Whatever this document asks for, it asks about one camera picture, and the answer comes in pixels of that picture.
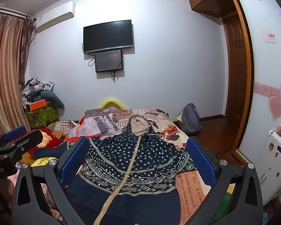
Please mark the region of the navy patterned hooded garment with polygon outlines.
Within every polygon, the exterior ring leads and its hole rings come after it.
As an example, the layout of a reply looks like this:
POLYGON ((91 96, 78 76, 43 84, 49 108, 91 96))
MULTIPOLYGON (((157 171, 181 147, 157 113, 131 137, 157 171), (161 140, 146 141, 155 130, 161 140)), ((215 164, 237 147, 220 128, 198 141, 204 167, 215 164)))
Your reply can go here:
POLYGON ((176 175, 195 170, 185 148, 166 142, 137 114, 120 134, 89 143, 65 189, 89 224, 179 224, 176 175))

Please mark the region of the red folded garment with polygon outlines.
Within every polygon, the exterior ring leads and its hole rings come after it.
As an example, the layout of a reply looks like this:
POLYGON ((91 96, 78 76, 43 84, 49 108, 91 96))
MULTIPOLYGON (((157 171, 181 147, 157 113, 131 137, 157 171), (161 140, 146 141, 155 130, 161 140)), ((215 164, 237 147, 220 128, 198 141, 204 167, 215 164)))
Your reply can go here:
POLYGON ((70 137, 61 140, 49 128, 43 128, 38 131, 41 132, 43 140, 28 151, 35 160, 48 157, 59 158, 68 149, 67 144, 69 142, 75 143, 79 138, 70 137))

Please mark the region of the yellow garment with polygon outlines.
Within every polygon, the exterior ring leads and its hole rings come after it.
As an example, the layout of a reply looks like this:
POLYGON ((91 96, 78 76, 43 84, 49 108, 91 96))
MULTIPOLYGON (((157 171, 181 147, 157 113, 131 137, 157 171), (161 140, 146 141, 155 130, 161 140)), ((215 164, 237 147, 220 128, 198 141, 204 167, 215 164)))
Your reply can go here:
POLYGON ((38 166, 45 166, 51 160, 56 160, 56 158, 55 157, 43 157, 43 158, 34 160, 32 155, 30 155, 29 153, 25 153, 22 156, 21 162, 28 163, 29 165, 31 165, 31 167, 38 167, 38 166))

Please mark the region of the red plush toy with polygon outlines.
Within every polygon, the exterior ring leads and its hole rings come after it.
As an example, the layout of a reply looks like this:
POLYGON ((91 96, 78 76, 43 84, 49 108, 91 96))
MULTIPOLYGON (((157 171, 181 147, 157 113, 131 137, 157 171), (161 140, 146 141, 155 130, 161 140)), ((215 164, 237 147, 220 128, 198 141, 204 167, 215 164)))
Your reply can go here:
POLYGON ((40 144, 37 145, 38 148, 44 148, 44 147, 50 147, 49 144, 53 141, 55 135, 53 132, 44 132, 44 131, 40 131, 42 136, 43 136, 43 140, 40 144))

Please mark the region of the green patterned bag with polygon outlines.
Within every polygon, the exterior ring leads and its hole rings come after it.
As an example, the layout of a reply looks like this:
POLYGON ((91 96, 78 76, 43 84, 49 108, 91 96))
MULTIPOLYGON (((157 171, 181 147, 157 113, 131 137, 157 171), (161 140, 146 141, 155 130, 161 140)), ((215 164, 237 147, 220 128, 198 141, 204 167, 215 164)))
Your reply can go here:
POLYGON ((35 111, 26 112, 31 128, 46 128, 58 118, 58 111, 53 106, 46 106, 35 111))

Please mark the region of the orange box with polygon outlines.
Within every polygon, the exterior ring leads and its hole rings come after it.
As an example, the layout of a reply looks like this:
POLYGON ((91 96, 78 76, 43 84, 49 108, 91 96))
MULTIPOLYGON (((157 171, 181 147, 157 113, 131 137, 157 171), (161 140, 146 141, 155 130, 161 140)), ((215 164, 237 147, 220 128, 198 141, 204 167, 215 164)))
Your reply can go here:
POLYGON ((47 103, 46 103, 45 99, 38 100, 38 101, 30 104, 30 111, 35 111, 37 109, 40 109, 40 108, 43 108, 46 106, 47 106, 47 103))

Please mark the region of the grey cushion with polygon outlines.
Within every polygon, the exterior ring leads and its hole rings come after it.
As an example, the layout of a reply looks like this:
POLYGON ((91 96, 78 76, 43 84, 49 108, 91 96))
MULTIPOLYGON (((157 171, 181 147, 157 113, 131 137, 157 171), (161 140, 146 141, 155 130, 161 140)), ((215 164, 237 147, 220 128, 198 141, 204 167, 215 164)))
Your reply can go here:
POLYGON ((64 108, 64 104, 62 101, 57 97, 57 95, 50 91, 50 90, 44 90, 41 92, 41 98, 43 100, 50 101, 52 105, 54 105, 57 108, 64 108))

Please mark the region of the white cabinet with stickers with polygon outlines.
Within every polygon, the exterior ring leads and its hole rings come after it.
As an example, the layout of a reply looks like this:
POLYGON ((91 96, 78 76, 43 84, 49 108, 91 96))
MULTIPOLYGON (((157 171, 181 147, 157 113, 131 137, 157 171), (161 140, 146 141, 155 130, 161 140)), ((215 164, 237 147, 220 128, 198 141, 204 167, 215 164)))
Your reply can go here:
POLYGON ((278 129, 269 131, 254 165, 260 183, 263 205, 267 205, 281 189, 281 133, 278 129))

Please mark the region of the printed newspaper pattern bedspread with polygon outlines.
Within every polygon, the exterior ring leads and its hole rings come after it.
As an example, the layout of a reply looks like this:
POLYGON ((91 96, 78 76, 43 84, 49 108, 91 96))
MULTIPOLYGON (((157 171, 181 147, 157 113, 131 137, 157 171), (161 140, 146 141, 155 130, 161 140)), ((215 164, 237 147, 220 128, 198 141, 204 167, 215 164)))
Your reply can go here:
POLYGON ((134 113, 112 136, 37 148, 23 165, 13 224, 189 224, 206 196, 179 130, 158 112, 134 113))

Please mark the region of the yellow curved pillow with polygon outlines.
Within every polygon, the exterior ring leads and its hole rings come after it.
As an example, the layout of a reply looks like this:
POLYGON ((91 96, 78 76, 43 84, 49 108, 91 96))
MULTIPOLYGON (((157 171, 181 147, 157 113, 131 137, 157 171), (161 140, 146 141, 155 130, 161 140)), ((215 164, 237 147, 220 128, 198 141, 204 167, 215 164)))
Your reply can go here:
POLYGON ((119 102, 117 99, 112 99, 112 98, 105 100, 100 106, 101 109, 112 108, 112 107, 119 110, 126 109, 121 102, 119 102))

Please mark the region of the striped red curtain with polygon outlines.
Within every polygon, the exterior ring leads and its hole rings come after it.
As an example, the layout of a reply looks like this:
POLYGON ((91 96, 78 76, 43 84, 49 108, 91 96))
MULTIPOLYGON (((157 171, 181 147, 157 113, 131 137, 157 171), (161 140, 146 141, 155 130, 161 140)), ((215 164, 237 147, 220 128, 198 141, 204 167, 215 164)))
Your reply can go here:
POLYGON ((25 82, 32 17, 0 13, 0 134, 20 125, 29 127, 21 99, 25 82))

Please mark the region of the blue grey backpack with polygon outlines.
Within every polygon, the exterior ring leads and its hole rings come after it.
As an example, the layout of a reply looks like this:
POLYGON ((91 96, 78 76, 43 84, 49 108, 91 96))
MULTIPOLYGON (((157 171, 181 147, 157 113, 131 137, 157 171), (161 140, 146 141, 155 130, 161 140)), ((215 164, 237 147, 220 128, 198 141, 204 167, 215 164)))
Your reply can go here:
POLYGON ((202 129, 200 116, 193 103, 186 105, 182 111, 181 129, 188 135, 196 135, 202 129))

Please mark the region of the white air conditioner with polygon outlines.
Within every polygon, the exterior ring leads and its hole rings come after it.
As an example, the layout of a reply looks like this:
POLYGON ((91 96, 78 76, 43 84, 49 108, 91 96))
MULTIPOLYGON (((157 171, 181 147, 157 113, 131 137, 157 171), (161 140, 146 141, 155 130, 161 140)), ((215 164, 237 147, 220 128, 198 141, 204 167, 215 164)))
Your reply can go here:
POLYGON ((38 33, 64 22, 68 19, 74 17, 75 13, 75 4, 70 1, 61 6, 55 7, 50 11, 47 11, 43 15, 40 15, 36 19, 36 31, 38 33))

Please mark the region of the brown wooden door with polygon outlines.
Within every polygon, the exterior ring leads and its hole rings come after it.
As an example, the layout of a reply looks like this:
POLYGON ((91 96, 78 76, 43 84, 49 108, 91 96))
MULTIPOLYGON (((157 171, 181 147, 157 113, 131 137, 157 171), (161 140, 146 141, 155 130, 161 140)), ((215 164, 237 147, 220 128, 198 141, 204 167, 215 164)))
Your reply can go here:
POLYGON ((224 19, 228 48, 228 100, 227 121, 239 125, 242 120, 246 88, 247 57, 243 30, 238 15, 224 19))

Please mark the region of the large black wall television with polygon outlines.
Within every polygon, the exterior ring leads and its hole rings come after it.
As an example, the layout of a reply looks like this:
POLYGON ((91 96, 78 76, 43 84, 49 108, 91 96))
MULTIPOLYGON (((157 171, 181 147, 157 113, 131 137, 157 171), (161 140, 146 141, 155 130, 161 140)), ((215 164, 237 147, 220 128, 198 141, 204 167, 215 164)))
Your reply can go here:
POLYGON ((133 29, 131 20, 94 24, 83 28, 83 52, 131 48, 133 29))

